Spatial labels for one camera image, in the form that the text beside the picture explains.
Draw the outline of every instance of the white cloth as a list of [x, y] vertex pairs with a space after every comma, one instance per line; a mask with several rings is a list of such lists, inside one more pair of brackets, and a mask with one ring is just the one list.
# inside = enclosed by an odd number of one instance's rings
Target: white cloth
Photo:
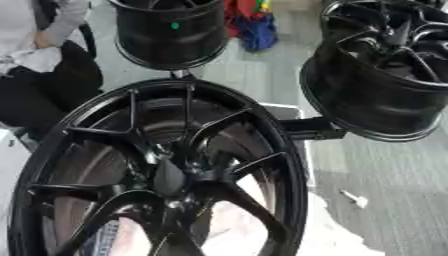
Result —
[[51, 72], [61, 61], [57, 47], [36, 49], [36, 19], [31, 0], [0, 0], [0, 75], [24, 66]]

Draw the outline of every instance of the person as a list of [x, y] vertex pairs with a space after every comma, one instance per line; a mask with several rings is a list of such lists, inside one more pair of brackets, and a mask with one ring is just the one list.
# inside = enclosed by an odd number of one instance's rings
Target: person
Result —
[[[59, 6], [53, 21], [42, 1]], [[87, 0], [0, 0], [0, 122], [39, 140], [99, 94], [101, 71], [67, 40], [87, 10]]]

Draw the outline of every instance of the rim lip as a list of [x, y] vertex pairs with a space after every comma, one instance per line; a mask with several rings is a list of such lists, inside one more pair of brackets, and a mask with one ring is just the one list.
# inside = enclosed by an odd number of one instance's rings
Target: rim lip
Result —
[[129, 60], [130, 62], [132, 62], [134, 64], [137, 64], [139, 66], [146, 67], [146, 68], [156, 69], [156, 70], [176, 71], [176, 70], [185, 69], [185, 68], [199, 67], [199, 66], [202, 66], [202, 65], [214, 60], [219, 55], [221, 55], [222, 52], [224, 52], [229, 40], [228, 40], [228, 38], [225, 38], [222, 41], [223, 41], [222, 44], [212, 54], [209, 54], [206, 57], [203, 57], [200, 59], [196, 59], [196, 60], [189, 61], [189, 62], [184, 62], [183, 64], [153, 64], [151, 62], [148, 62], [141, 58], [138, 58], [137, 56], [134, 56], [131, 53], [129, 53], [127, 50], [125, 50], [125, 47], [123, 47], [121, 45], [119, 36], [116, 36], [116, 38], [115, 38], [115, 45], [118, 49], [118, 52], [123, 57], [125, 57], [127, 60]]
[[[162, 91], [164, 89], [166, 90], [167, 87], [171, 87], [171, 89], [183, 89], [185, 88], [185, 84], [191, 84], [191, 82], [191, 80], [187, 79], [156, 79], [133, 83], [90, 100], [56, 125], [43, 140], [38, 150], [31, 156], [16, 184], [8, 215], [8, 247], [10, 254], [13, 256], [31, 256], [35, 255], [36, 250], [45, 252], [43, 234], [41, 232], [29, 232], [33, 231], [33, 228], [36, 228], [36, 222], [33, 222], [33, 220], [35, 221], [37, 218], [37, 220], [40, 219], [41, 221], [42, 216], [35, 212], [31, 213], [32, 210], [27, 208], [30, 198], [26, 190], [23, 188], [26, 185], [37, 181], [38, 178], [42, 178], [42, 175], [45, 174], [45, 169], [51, 169], [48, 167], [48, 165], [51, 165], [50, 161], [59, 159], [60, 155], [62, 155], [63, 151], [58, 151], [58, 148], [64, 144], [64, 140], [67, 140], [67, 134], [63, 131], [65, 127], [70, 124], [79, 125], [79, 123], [86, 121], [86, 119], [91, 117], [94, 113], [104, 110], [110, 106], [110, 104], [123, 100], [123, 98], [126, 98], [123, 95], [126, 95], [126, 92], [130, 89], [138, 88], [140, 93], [144, 92], [149, 94], [151, 90], [154, 91], [158, 89]], [[289, 194], [283, 195], [285, 196], [285, 200], [290, 201], [286, 202], [286, 204], [291, 207], [291, 212], [286, 212], [287, 216], [283, 218], [284, 220], [282, 222], [289, 222], [284, 223], [285, 225], [294, 224], [295, 226], [298, 226], [299, 229], [294, 230], [295, 232], [290, 234], [290, 239], [285, 244], [286, 248], [282, 248], [282, 250], [288, 250], [288, 253], [295, 252], [301, 242], [305, 228], [308, 194], [305, 183], [304, 166], [292, 141], [281, 129], [281, 126], [277, 123], [275, 118], [266, 109], [249, 97], [244, 96], [235, 90], [207, 81], [196, 80], [195, 86], [196, 88], [201, 87], [201, 89], [213, 91], [214, 93], [221, 93], [224, 91], [227, 95], [222, 96], [223, 101], [218, 104], [223, 104], [222, 102], [225, 100], [233, 100], [232, 103], [245, 102], [252, 107], [254, 115], [260, 116], [260, 114], [263, 114], [265, 118], [260, 119], [259, 121], [271, 128], [270, 132], [272, 132], [272, 135], [275, 137], [275, 142], [278, 143], [276, 146], [281, 147], [281, 149], [290, 156], [288, 161], [288, 169], [290, 171], [288, 174], [299, 186], [288, 186], [289, 190], [287, 192]], [[268, 141], [269, 144], [272, 144], [272, 139], [269, 139]], [[25, 243], [32, 243], [31, 248], [26, 247]]]
[[314, 60], [310, 58], [303, 65], [302, 69], [303, 72], [302, 75], [300, 76], [303, 94], [305, 95], [306, 99], [310, 102], [310, 104], [316, 110], [318, 110], [318, 112], [322, 113], [324, 116], [331, 119], [331, 121], [334, 122], [336, 125], [361, 137], [383, 142], [410, 142], [414, 140], [419, 140], [424, 137], [427, 137], [435, 129], [437, 129], [441, 118], [440, 115], [434, 120], [434, 122], [428, 128], [424, 130], [408, 134], [391, 134], [391, 133], [375, 132], [372, 130], [362, 128], [361, 126], [345, 121], [345, 119], [341, 118], [340, 116], [332, 114], [331, 111], [328, 111], [327, 108], [325, 108], [322, 104], [319, 103], [319, 100], [317, 100], [317, 98], [312, 93], [311, 88], [309, 87], [309, 82], [305, 74], [310, 70], [314, 70], [313, 61]]
[[[355, 0], [352, 2], [353, 3], [357, 3], [357, 2], [375, 3], [378, 1], [376, 1], [376, 0]], [[344, 37], [343, 39], [337, 40], [335, 42], [331, 42], [330, 41], [331, 36], [328, 36], [329, 29], [328, 29], [328, 26], [326, 25], [328, 22], [326, 17], [330, 12], [334, 11], [335, 9], [337, 9], [340, 6], [343, 6], [344, 3], [345, 2], [342, 2], [340, 0], [332, 2], [322, 11], [320, 20], [321, 20], [321, 28], [322, 28], [322, 31], [324, 32], [324, 41], [321, 42], [320, 46], [316, 49], [316, 52], [314, 54], [315, 56], [318, 55], [318, 53], [323, 50], [322, 48], [328, 47], [327, 45], [329, 45], [329, 44], [331, 44], [331, 45], [334, 44], [334, 45], [336, 45], [334, 47], [334, 49], [336, 49], [336, 50], [332, 50], [331, 52], [333, 52], [333, 54], [342, 55], [344, 57], [344, 62], [349, 63], [349, 65], [352, 65], [354, 67], [359, 67], [360, 69], [362, 69], [363, 73], [365, 73], [365, 75], [363, 76], [364, 78], [367, 78], [369, 76], [375, 76], [375, 77], [381, 77], [381, 79], [385, 79], [385, 80], [397, 81], [398, 83], [400, 83], [401, 86], [412, 88], [412, 89], [437, 90], [437, 91], [447, 91], [448, 92], [448, 82], [436, 83], [436, 82], [428, 82], [428, 81], [417, 80], [417, 79], [403, 78], [401, 76], [386, 72], [383, 69], [372, 67], [362, 61], [359, 61], [357, 58], [355, 58], [354, 56], [349, 54], [346, 50], [342, 49], [340, 46], [340, 44], [346, 40], [350, 40], [350, 39], [360, 36], [364, 33], [373, 34], [373, 33], [377, 33], [378, 31], [369, 30], [369, 29], [366, 29], [366, 30], [361, 29], [359, 32], [355, 32], [352, 35]], [[412, 3], [415, 5], [418, 5], [420, 7], [423, 7], [423, 8], [431, 9], [432, 11], [437, 11], [437, 12], [445, 15], [448, 19], [448, 14], [442, 12], [441, 10], [439, 10], [437, 8], [427, 6], [427, 5], [424, 5], [419, 2], [412, 2]]]
[[167, 14], [167, 13], [189, 13], [189, 12], [196, 12], [201, 11], [202, 9], [208, 9], [212, 7], [213, 5], [219, 6], [221, 0], [212, 0], [209, 3], [198, 5], [193, 8], [187, 8], [187, 9], [172, 9], [172, 10], [154, 10], [154, 9], [143, 9], [134, 7], [129, 4], [122, 3], [120, 0], [107, 0], [109, 3], [111, 3], [113, 6], [115, 6], [117, 9], [121, 10], [127, 10], [127, 11], [135, 11], [140, 13], [148, 13], [148, 14]]

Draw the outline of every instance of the wheel spoke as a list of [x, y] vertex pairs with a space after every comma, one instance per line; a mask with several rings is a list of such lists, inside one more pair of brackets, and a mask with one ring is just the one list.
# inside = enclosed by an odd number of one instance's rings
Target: wheel spoke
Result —
[[406, 48], [406, 52], [415, 61], [415, 63], [417, 64], [416, 66], [419, 67], [419, 70], [423, 71], [421, 75], [424, 76], [425, 79], [429, 80], [430, 82], [436, 82], [436, 83], [442, 82], [439, 76], [428, 65], [428, 63], [426, 63], [425, 60], [423, 60], [417, 53], [415, 53], [410, 48]]
[[188, 139], [190, 137], [191, 132], [191, 126], [192, 126], [192, 113], [191, 113], [191, 105], [193, 102], [193, 92], [194, 92], [194, 85], [189, 84], [187, 85], [187, 91], [185, 93], [185, 97], [183, 100], [183, 109], [184, 109], [184, 131], [182, 134], [182, 144], [183, 147], [187, 146]]
[[327, 15], [326, 18], [328, 21], [343, 22], [350, 27], [363, 28], [367, 25], [365, 22], [360, 22], [353, 17], [344, 17], [338, 14], [330, 14]]
[[33, 199], [50, 203], [57, 197], [74, 197], [87, 201], [99, 201], [104, 197], [112, 197], [121, 190], [119, 185], [39, 185], [29, 186], [28, 193]]
[[97, 204], [89, 211], [83, 222], [72, 236], [54, 254], [54, 256], [74, 255], [79, 248], [108, 221], [128, 216], [129, 208], [137, 204], [160, 205], [162, 199], [154, 193], [134, 190], [122, 193], [103, 204]]
[[250, 117], [252, 113], [251, 108], [243, 109], [236, 113], [230, 114], [222, 119], [217, 121], [210, 122], [206, 124], [202, 129], [200, 129], [191, 139], [190, 141], [190, 149], [195, 151], [201, 143], [204, 142], [207, 138], [212, 138], [219, 134], [225, 128], [231, 126], [232, 124], [238, 122], [246, 122], [247, 118]]
[[386, 17], [380, 10], [373, 10], [357, 4], [347, 3], [341, 6], [339, 10], [336, 10], [335, 13], [337, 13], [337, 16], [349, 16], [351, 19], [357, 20], [359, 24], [367, 26], [375, 26], [376, 24], [376, 27], [381, 30], [386, 28]]
[[162, 236], [154, 241], [151, 241], [152, 247], [148, 253], [148, 256], [158, 256], [162, 251], [163, 246], [168, 240], [168, 235]]
[[268, 230], [269, 237], [277, 242], [285, 242], [287, 230], [266, 208], [260, 205], [246, 191], [236, 184], [214, 185], [217, 199], [233, 203], [258, 218]]
[[431, 53], [439, 58], [448, 60], [448, 41], [417, 42], [412, 46], [412, 49], [417, 53]]
[[183, 227], [178, 226], [173, 232], [173, 238], [176, 241], [176, 247], [189, 256], [206, 256], [201, 247], [194, 241], [191, 233]]
[[106, 131], [92, 128], [68, 128], [67, 132], [74, 136], [74, 141], [90, 140], [107, 146], [111, 146], [118, 150], [127, 159], [132, 159], [141, 169], [146, 169], [148, 161], [146, 155], [152, 151], [148, 151], [146, 145], [142, 144], [142, 137], [136, 133]]
[[189, 8], [197, 6], [197, 4], [193, 0], [182, 0], [182, 2], [184, 3], [185, 6]]
[[148, 2], [148, 9], [152, 10], [154, 9], [154, 6], [156, 6], [156, 4], [158, 4], [160, 2], [160, 0], [150, 0]]
[[232, 170], [234, 180], [238, 181], [244, 178], [246, 175], [252, 174], [255, 171], [259, 170], [261, 167], [267, 167], [267, 166], [274, 167], [275, 165], [273, 164], [278, 163], [278, 161], [284, 159], [285, 156], [286, 156], [285, 152], [274, 153], [249, 163], [240, 164]]

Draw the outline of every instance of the black wheel rim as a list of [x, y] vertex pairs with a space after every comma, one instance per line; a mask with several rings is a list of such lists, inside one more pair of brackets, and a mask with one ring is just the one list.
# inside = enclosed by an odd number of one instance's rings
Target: black wheel rim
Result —
[[375, 140], [434, 131], [448, 93], [447, 14], [413, 1], [335, 1], [321, 26], [324, 40], [302, 69], [316, 109]]
[[[148, 101], [160, 103], [167, 99], [174, 102], [181, 99], [182, 132], [176, 140], [158, 143], [142, 129], [139, 113], [147, 108]], [[191, 116], [191, 109], [203, 100], [225, 106], [226, 114], [194, 128], [196, 117]], [[98, 128], [113, 120], [106, 118], [111, 115], [126, 116], [127, 129], [123, 123], [118, 125], [122, 126], [119, 130]], [[213, 143], [211, 140], [217, 134], [235, 124], [251, 126], [270, 151], [262, 157], [216, 171], [215, 162], [210, 162], [204, 145]], [[128, 160], [119, 184], [52, 183], [57, 180], [54, 168], [65, 151], [86, 147], [86, 141], [107, 145]], [[183, 180], [169, 191], [155, 188], [156, 174], [168, 169], [180, 171]], [[235, 183], [248, 174], [271, 169], [264, 173], [281, 185], [276, 190], [276, 198], [281, 203], [275, 205], [275, 216]], [[70, 238], [49, 254], [42, 216], [54, 218], [55, 199], [59, 197], [95, 204], [90, 205]], [[92, 100], [69, 115], [45, 139], [28, 162], [15, 191], [9, 226], [10, 249], [12, 255], [21, 256], [36, 255], [36, 252], [74, 255], [108, 221], [126, 217], [140, 224], [151, 240], [153, 246], [148, 255], [162, 255], [159, 249], [164, 244], [175, 244], [185, 255], [205, 255], [192, 237], [191, 227], [199, 213], [216, 201], [231, 202], [264, 224], [268, 239], [258, 255], [293, 253], [300, 242], [306, 217], [306, 187], [303, 167], [291, 141], [264, 108], [224, 87], [191, 80], [141, 82]]]

